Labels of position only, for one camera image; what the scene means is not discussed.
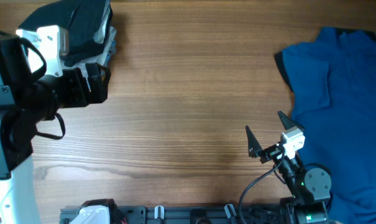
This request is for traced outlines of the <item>grey folded shorts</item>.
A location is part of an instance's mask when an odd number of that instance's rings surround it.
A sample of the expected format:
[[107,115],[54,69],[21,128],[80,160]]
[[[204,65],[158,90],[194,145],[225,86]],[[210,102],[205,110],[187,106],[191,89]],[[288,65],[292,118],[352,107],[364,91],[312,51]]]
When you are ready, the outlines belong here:
[[101,54],[97,54],[92,57],[85,57],[70,67],[66,66],[65,61],[62,60],[61,68],[62,69],[79,68],[81,70],[82,76],[88,78],[88,72],[86,69],[87,63],[98,63],[102,66],[107,67],[110,57],[116,53],[116,41],[115,41],[116,34],[117,34],[117,30],[113,26],[111,26],[109,28],[109,37],[106,39],[104,50]]

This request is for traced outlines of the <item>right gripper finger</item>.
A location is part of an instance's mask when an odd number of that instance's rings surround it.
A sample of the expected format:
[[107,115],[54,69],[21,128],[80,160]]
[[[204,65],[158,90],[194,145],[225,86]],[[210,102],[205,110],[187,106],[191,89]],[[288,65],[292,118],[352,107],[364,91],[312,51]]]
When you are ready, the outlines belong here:
[[277,112],[278,117],[280,118],[280,121],[282,122],[283,127],[285,130],[288,130],[290,128],[297,127],[301,131],[305,130],[305,127],[297,123],[296,121],[292,120],[289,116],[287,116],[284,112],[278,111]]
[[259,144],[258,140],[254,136],[253,132],[249,128],[249,126],[245,127],[246,135],[247,135],[247,144],[248,144],[248,153],[249,157],[255,158],[260,156],[260,152],[262,151],[262,147]]

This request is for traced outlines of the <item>black shorts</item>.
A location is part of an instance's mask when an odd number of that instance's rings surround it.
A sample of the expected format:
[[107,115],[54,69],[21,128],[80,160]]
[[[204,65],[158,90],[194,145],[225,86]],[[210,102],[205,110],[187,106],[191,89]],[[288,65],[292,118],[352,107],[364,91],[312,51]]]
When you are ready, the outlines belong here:
[[20,29],[36,31],[39,27],[56,25],[68,31],[69,52],[62,56],[65,66],[103,53],[112,19],[108,0],[64,0],[36,9],[19,25]]

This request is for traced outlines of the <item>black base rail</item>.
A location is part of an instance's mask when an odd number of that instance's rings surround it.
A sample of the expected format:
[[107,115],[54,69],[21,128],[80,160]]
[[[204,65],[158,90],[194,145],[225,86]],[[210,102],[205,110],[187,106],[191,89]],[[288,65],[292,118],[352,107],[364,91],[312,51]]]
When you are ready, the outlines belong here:
[[239,213],[237,205],[223,207],[119,206],[113,200],[92,200],[61,210],[60,223],[332,223],[323,204],[252,204]]

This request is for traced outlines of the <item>blue polo shirt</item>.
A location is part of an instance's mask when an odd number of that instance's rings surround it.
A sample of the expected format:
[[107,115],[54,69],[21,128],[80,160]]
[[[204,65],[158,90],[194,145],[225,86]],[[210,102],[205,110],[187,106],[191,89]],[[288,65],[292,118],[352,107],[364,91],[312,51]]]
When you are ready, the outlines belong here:
[[299,156],[331,171],[329,217],[376,223],[376,34],[323,27],[275,62],[293,92],[291,118],[305,129]]

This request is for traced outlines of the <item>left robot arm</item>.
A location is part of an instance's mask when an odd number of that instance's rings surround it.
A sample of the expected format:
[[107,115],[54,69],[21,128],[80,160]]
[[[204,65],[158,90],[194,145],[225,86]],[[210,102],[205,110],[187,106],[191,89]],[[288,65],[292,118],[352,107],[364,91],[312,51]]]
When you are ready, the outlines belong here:
[[61,120],[59,109],[99,104],[111,73],[98,63],[64,69],[68,32],[0,31],[0,223],[39,223],[33,186],[32,139],[41,121]]

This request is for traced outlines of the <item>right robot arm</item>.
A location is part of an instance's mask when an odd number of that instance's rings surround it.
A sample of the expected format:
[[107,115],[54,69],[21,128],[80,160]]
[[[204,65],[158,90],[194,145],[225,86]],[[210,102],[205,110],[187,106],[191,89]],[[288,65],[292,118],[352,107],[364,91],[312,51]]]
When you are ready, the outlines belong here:
[[279,173],[277,177],[288,187],[291,197],[281,198],[279,205],[271,210],[252,208],[250,215],[260,215],[262,223],[329,223],[326,204],[331,200],[331,171],[321,164],[303,164],[298,150],[305,144],[305,128],[282,111],[278,116],[285,130],[279,142],[266,149],[251,129],[245,127],[249,157],[259,158],[263,164],[272,161],[274,165],[245,188],[239,198],[239,216],[243,217],[242,201],[246,193],[271,173]]

